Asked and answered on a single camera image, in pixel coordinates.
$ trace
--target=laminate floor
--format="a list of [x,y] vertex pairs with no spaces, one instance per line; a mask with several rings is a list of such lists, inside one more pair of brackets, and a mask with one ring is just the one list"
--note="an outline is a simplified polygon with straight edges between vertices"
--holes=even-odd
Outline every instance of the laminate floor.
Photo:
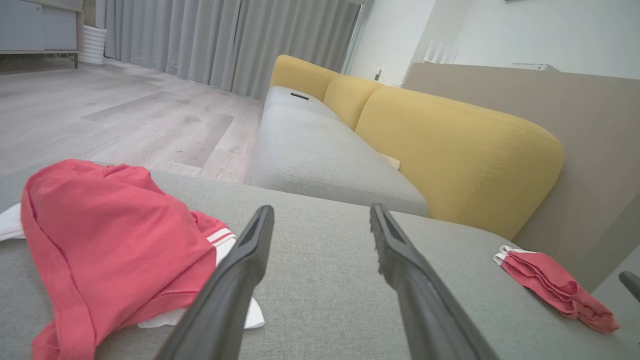
[[78,158],[243,183],[263,105],[115,60],[0,67],[0,175]]

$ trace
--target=sofa back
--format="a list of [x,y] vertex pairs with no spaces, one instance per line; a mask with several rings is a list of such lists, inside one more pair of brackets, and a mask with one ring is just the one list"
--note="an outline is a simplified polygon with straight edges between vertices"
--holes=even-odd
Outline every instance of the sofa back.
[[329,83],[339,75],[335,71],[305,60],[289,55],[280,55],[273,65],[269,87],[283,86],[296,89],[322,101]]
[[324,104],[338,115],[345,125],[354,130],[367,100],[374,91],[383,86],[373,80],[338,75],[331,80],[326,89]]
[[532,122],[402,88],[377,89],[355,132],[400,160],[430,217],[513,239],[542,203],[563,149]]

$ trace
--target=cabinet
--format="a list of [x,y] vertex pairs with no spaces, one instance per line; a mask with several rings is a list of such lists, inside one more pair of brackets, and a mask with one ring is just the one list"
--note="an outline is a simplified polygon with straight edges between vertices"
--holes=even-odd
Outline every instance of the cabinet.
[[0,1],[0,54],[73,53],[77,57],[82,34],[82,0]]

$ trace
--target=fabric upholstery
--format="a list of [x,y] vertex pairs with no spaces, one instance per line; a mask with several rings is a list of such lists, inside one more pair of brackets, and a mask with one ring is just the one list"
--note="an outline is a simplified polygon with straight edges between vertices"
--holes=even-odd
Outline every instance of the fabric upholstery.
[[[306,96],[309,98],[309,100],[293,96],[291,95],[292,92],[298,95]],[[275,104],[306,109],[308,111],[312,111],[314,113],[318,113],[332,119],[340,120],[340,118],[338,118],[338,116],[333,111],[331,111],[331,109],[329,109],[329,107],[322,101],[316,99],[310,94],[299,90],[284,88],[282,86],[274,86],[270,88],[269,92],[267,93],[267,98],[264,101],[264,111]]]
[[[20,201],[29,168],[0,178],[0,211]],[[397,296],[378,274],[369,208],[284,192],[152,172],[189,209],[240,233],[261,205],[275,209],[264,279],[255,291],[266,324],[244,332],[240,359],[409,359]],[[492,261],[510,242],[486,231],[393,213],[500,359],[635,359],[616,334],[597,333],[549,308]],[[30,358],[51,318],[24,240],[0,242],[0,348]],[[152,359],[171,327],[128,327],[96,359]]]
[[262,115],[248,177],[261,188],[427,215],[418,189],[346,125],[293,106]]
[[324,103],[345,125],[355,130],[364,104],[374,91],[383,86],[377,81],[338,75],[329,83]]
[[283,86],[305,92],[323,101],[331,80],[339,74],[289,55],[276,59],[270,86]]
[[430,217],[513,239],[563,165],[558,140],[524,119],[401,88],[376,90],[356,134],[400,160]]

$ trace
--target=folded cloth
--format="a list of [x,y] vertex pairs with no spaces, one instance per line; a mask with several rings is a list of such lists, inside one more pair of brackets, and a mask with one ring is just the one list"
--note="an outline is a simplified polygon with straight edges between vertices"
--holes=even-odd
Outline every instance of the folded cloth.
[[145,168],[65,160],[31,176],[22,227],[54,320],[34,359],[93,359],[111,332],[188,307],[227,226],[165,194]]
[[550,256],[501,246],[493,260],[562,315],[578,318],[588,327],[605,334],[620,328],[611,311],[594,299]]
[[[0,241],[7,239],[24,239],[24,231],[20,223],[20,203],[0,213]],[[231,248],[236,244],[236,236],[228,229],[216,231],[216,233],[208,236],[207,240],[216,247],[216,266],[220,264],[220,261],[229,254]],[[171,310],[168,313],[160,314],[155,318],[139,323],[138,327],[146,329],[163,325],[177,325],[186,311],[186,308]],[[264,326],[262,309],[258,302],[251,298],[244,328],[257,329],[262,326]]]

